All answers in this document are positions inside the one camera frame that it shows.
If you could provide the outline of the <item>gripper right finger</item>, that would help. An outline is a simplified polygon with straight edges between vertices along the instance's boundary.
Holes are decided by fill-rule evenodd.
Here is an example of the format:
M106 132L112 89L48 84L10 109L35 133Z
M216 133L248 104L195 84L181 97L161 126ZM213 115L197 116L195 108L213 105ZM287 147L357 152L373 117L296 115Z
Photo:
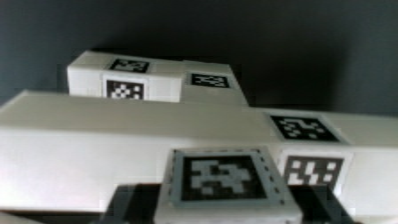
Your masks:
M362 224L353 221L327 185L291 185L289 190L303 213L302 224Z

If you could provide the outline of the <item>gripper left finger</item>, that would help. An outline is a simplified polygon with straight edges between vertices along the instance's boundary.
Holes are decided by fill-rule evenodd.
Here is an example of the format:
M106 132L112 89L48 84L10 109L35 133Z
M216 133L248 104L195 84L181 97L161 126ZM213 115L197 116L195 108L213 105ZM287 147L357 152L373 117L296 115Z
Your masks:
M156 183L119 185L106 211L88 224L154 224L158 195Z

